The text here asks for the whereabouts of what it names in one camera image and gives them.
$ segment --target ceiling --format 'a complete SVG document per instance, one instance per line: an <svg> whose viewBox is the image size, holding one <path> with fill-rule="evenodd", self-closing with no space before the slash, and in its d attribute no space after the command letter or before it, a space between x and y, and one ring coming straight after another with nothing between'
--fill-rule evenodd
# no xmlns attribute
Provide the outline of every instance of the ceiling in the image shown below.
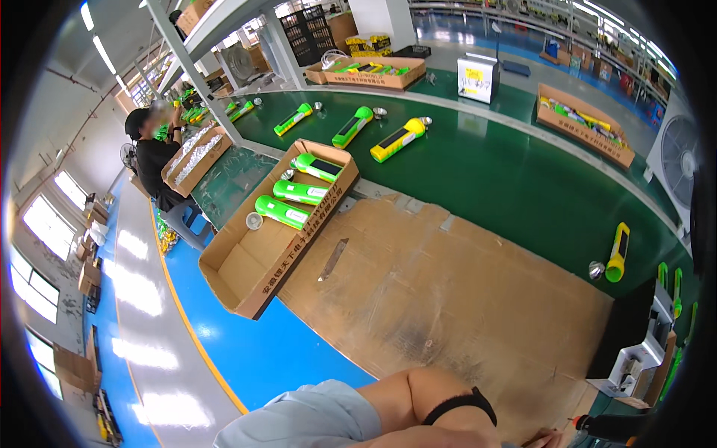
<svg viewBox="0 0 717 448"><path fill-rule="evenodd" d="M138 8L140 0L87 0L95 27L88 31L79 8L65 23L57 37L53 55L54 65L107 92L115 83L115 76L105 65L92 43L97 34L118 74L124 75L135 58L147 53L150 44L152 19L149 10ZM170 0L160 0L167 8ZM160 40L155 29L151 44Z"/></svg>

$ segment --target worker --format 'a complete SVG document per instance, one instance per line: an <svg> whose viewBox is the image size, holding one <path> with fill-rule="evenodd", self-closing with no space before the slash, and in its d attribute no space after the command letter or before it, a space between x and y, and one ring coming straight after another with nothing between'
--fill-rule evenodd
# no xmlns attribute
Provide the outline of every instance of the worker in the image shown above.
<svg viewBox="0 0 717 448"><path fill-rule="evenodd" d="M162 179L162 168L181 147L181 126L186 124L181 119L182 112L181 106L174 110L165 141L154 138L161 123L159 117L148 108L133 110L125 121L125 132L136 142L137 177L161 211L169 211L186 201Z"/></svg>
<svg viewBox="0 0 717 448"><path fill-rule="evenodd" d="M234 420L214 448L499 448L488 400L449 371L411 368L359 389L328 380L285 392ZM541 430L526 446L557 448Z"/></svg>

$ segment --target hand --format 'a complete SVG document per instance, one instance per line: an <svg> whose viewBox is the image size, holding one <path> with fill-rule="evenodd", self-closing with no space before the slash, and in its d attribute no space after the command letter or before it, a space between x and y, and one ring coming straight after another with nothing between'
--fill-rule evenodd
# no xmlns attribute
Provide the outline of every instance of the hand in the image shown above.
<svg viewBox="0 0 717 448"><path fill-rule="evenodd" d="M558 448L563 442L563 432L557 429L541 429L529 442L524 444L525 448Z"/></svg>
<svg viewBox="0 0 717 448"><path fill-rule="evenodd" d="M178 106L177 109L174 110L174 113L172 113L172 125L175 128L180 128L181 126L186 125L186 121L181 119L181 114L184 113L184 108L181 106Z"/></svg>

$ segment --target yellow floor line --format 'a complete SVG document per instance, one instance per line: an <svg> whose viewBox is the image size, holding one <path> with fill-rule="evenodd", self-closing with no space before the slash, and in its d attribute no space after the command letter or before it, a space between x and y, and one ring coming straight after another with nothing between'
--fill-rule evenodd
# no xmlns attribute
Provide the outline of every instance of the yellow floor line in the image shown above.
<svg viewBox="0 0 717 448"><path fill-rule="evenodd" d="M117 224L115 224L115 259L114 263L117 264L117 240L118 240L118 227L120 223L120 205L121 201L119 198L117 198ZM117 313L117 329L120 333L120 339L124 340L122 337L122 325L120 324L120 304L119 300L117 300L117 295L115 295L115 311ZM135 390L135 394L137 394L137 399L139 400L139 404L142 405L142 408L144 408L144 401L142 401L142 396L139 393L139 389L137 389L137 382L134 379L134 375L132 375L132 368L130 367L130 361L125 358L125 362L127 363L127 371L130 374L130 380L132 381L132 387ZM157 438L157 442L159 442L159 445L164 448L164 443L162 443L162 439L159 437L159 433L157 433L157 430L155 429L154 425L152 425L151 422L149 422L149 427L152 429L152 432L154 433L154 437Z"/></svg>
<svg viewBox="0 0 717 448"><path fill-rule="evenodd" d="M164 262L164 257L162 257L160 244L159 244L159 235L157 235L157 223L154 219L154 209L152 207L152 203L149 202L149 214L152 216L152 228L154 233L154 239L157 246L157 251L159 252L159 259L162 263L162 269L164 270L164 277L167 279L167 284L169 285L169 290L172 293L172 298L174 299L174 303L177 305L177 310L179 310L179 315L181 316L182 321L184 322L184 326L186 326L186 330L189 332L189 335L191 336L191 339L194 341L194 345L196 346L197 351L199 352L199 355L204 359L204 362L206 363L206 366L209 368L209 370L212 372L212 375L217 379L217 382L219 385L224 389L224 392L227 393L227 396L229 399L234 403L234 405L239 409L239 412L242 414L248 414L249 409L247 409L246 406L242 403L241 400L239 400L239 397L234 393L231 387L229 387L229 384L224 379L224 377L219 373L219 370L212 362L212 359L209 357L209 355L206 353L206 350L204 350L204 346L199 341L199 338L197 338L196 333L194 332L194 329L191 327L191 324L189 323L189 319L186 316L186 313L184 312L184 308L181 306L181 303L179 302L179 297L177 297L177 291L174 289L174 284L172 283L171 278L169 277L169 271L167 270L167 264Z"/></svg>

